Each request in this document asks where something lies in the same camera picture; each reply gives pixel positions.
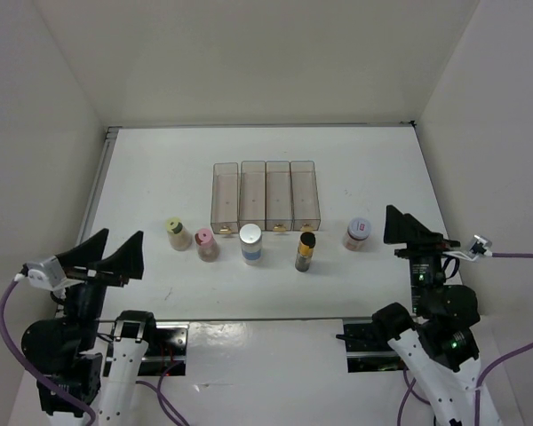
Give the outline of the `pink cap spice bottle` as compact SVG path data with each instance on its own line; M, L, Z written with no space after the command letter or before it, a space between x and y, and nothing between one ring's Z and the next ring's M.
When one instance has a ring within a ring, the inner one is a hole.
M219 245L215 240L213 231L201 228L195 233L197 254L204 262L214 262L219 257Z

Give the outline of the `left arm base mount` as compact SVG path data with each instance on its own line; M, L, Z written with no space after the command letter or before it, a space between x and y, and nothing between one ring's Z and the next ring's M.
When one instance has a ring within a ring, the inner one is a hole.
M130 367L139 377L183 375L187 362L187 325L160 323L150 312L125 311L109 334L103 375Z

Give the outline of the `white blue cylindrical shaker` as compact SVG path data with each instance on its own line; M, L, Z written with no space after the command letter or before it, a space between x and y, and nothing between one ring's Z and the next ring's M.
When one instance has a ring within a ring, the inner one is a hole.
M262 257L262 231L258 225L244 225L239 232L243 261L256 264Z

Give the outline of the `yellow cap spice bottle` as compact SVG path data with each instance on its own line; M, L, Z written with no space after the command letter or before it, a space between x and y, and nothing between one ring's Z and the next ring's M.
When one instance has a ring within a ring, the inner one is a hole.
M171 247L176 251L187 250L192 243L192 235L178 217L171 217L165 222L166 232Z

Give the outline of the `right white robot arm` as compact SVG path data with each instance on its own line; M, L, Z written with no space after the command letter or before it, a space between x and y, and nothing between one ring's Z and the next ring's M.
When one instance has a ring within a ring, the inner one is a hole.
M372 316L371 338L393 349L425 393L439 425L499 425L472 327L480 320L475 292L448 284L448 262L474 262L491 253L476 235L467 249L429 230L409 213L386 207L384 242L410 266L412 308L392 303Z

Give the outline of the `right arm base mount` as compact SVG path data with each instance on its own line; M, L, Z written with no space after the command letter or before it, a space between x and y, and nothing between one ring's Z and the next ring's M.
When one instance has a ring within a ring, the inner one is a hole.
M401 358L377 336L368 319L345 320L343 331L336 334L336 338L345 346L350 374L393 372L404 368Z

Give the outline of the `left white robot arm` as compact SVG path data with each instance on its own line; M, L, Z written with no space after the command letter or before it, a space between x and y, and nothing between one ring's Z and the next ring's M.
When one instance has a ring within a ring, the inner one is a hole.
M123 422L141 360L159 344L153 313L124 311L115 320L108 355L92 350L107 289L140 280L144 273L143 233L104 257L108 234L104 228L69 251L22 269L32 287L65 295L61 315L33 323L21 339L50 425Z

